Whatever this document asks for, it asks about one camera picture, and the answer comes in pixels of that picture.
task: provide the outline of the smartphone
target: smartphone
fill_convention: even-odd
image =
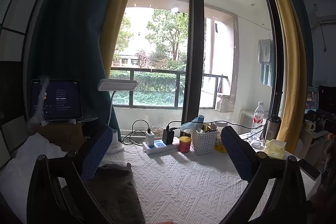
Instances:
[[[321,172],[312,166],[308,161],[301,159],[299,160],[300,169],[305,172],[312,180],[316,180]]]

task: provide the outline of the water bottle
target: water bottle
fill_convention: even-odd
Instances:
[[[262,128],[259,126],[263,125],[263,117],[265,113],[263,104],[264,104],[263,102],[258,102],[258,107],[254,111],[253,122],[252,122],[253,129],[251,130],[251,133],[257,133],[262,130]]]

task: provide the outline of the black cable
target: black cable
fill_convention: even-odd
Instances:
[[[323,49],[323,52],[326,52],[326,51],[327,51],[327,47],[326,47],[326,42],[325,42],[325,40],[324,40],[324,34],[323,34],[322,24],[320,24],[320,27],[321,27],[322,38],[323,38],[323,43],[324,43],[324,49]]]
[[[148,129],[150,128],[150,126],[149,126],[149,124],[148,124],[147,121],[142,120],[142,119],[139,119],[139,120],[136,120],[136,121],[132,124],[132,131],[133,131],[133,126],[134,126],[134,124],[135,124],[136,122],[138,122],[138,121],[144,121],[144,122],[148,125]]]
[[[172,123],[172,122],[194,122],[194,121],[171,121],[169,122],[169,124],[167,125],[167,128],[169,129],[169,125]],[[255,127],[255,128],[249,128],[249,127],[245,127],[245,126],[242,126],[240,124],[237,124],[237,123],[232,123],[232,122],[228,122],[228,121],[225,121],[225,120],[217,120],[217,121],[213,121],[213,122],[227,122],[233,126],[239,126],[239,127],[243,127],[243,128],[246,128],[246,129],[256,129],[256,128],[260,128],[262,126],[258,126],[258,127]],[[194,122],[194,123],[213,123],[213,122]]]
[[[139,142],[137,142],[136,140],[134,140],[133,138],[131,138],[132,137],[132,134],[134,133],[134,132],[137,132],[137,131],[140,131],[141,133],[143,133],[144,135],[146,135],[143,131],[141,131],[141,130],[139,130],[139,129],[137,129],[137,130],[132,130],[129,134],[127,134],[124,138],[123,138],[123,140],[121,141],[124,145],[131,145],[131,144],[135,144],[135,145],[142,145],[142,144],[140,144]],[[127,140],[127,139],[129,139],[129,141],[131,142],[131,143],[125,143],[125,140]]]
[[[254,135],[256,135],[256,134],[258,134],[258,133],[260,133],[261,131],[263,131],[264,129],[262,129],[262,130],[260,130],[259,132],[257,132],[257,133],[254,133],[253,135],[251,135],[250,137],[247,137],[247,138],[244,138],[244,139],[242,139],[242,140],[247,140],[248,138],[251,138],[251,137],[253,137]]]

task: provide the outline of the plastic bag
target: plastic bag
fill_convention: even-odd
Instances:
[[[267,140],[265,143],[264,152],[272,158],[284,159],[286,142],[281,142],[278,140]]]
[[[46,98],[46,90],[49,86],[49,77],[40,78],[41,81],[41,91],[37,100],[36,110],[34,115],[27,122],[27,130],[29,132],[34,132],[34,126],[40,124],[44,121],[44,100]]]

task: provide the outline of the white charger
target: white charger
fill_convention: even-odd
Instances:
[[[151,130],[147,130],[145,132],[146,135],[146,143],[149,147],[154,146],[154,133],[151,132]]]

